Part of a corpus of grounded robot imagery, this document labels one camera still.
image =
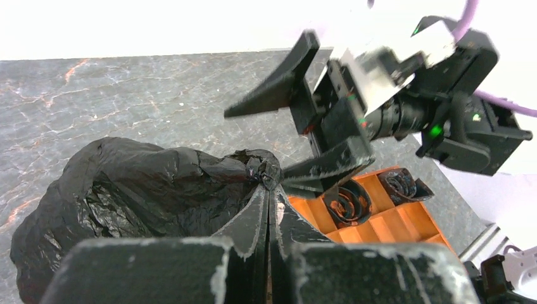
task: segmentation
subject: green led light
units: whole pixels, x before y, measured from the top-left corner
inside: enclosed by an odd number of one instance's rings
[[[435,125],[435,126],[429,131],[429,135],[430,135],[430,136],[433,136],[433,137],[439,136],[440,134],[442,134],[442,127],[440,127],[439,125]]]

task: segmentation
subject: crumpled plastic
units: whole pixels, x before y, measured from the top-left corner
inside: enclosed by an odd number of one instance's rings
[[[210,236],[259,184],[272,190],[282,178],[265,150],[217,158],[120,137],[94,141],[68,161],[13,234],[20,297],[38,303],[61,259],[84,239]]]
[[[421,179],[414,180],[406,168],[384,171],[379,174],[379,181],[396,206],[414,201],[426,201],[434,196],[431,188]]]

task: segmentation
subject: white wall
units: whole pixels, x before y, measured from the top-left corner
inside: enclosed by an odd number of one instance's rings
[[[306,0],[1,0],[0,60],[288,48],[304,28],[319,30],[324,46],[361,44],[387,33],[408,34],[424,15],[458,18],[465,0],[376,2],[369,11],[366,0],[332,0],[318,6]],[[482,1],[474,27],[490,33],[501,55],[482,88],[537,108],[533,6],[532,1]],[[519,121],[537,131],[537,120]],[[537,139],[525,142],[502,171],[537,173],[536,152]],[[523,233],[537,228],[532,221],[534,194],[525,190],[537,188],[535,175],[446,174],[479,216],[498,222],[518,246],[537,245],[534,237]]]

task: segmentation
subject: black plastic bag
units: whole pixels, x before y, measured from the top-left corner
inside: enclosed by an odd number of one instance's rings
[[[260,182],[273,189],[281,178],[278,160],[264,150],[216,158],[118,137],[94,141],[13,234],[20,297],[38,303],[61,259],[84,239],[209,236]]]

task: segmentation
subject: orange organizer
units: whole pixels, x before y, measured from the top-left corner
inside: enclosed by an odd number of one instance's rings
[[[315,228],[337,243],[439,243],[453,251],[422,201],[394,203],[379,176],[399,169],[391,167],[353,178],[370,198],[370,217],[362,224],[342,227],[336,224],[324,198],[304,199],[290,196],[293,208]]]

